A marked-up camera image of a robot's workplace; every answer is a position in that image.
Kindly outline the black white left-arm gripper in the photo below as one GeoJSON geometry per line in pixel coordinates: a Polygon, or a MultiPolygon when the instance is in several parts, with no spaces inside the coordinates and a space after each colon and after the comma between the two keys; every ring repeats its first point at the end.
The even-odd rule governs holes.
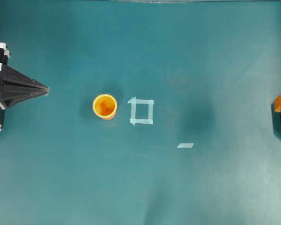
{"type": "Polygon", "coordinates": [[[5,109],[28,99],[49,93],[49,88],[7,66],[10,52],[5,43],[0,43],[0,131],[4,125],[5,109]]]}

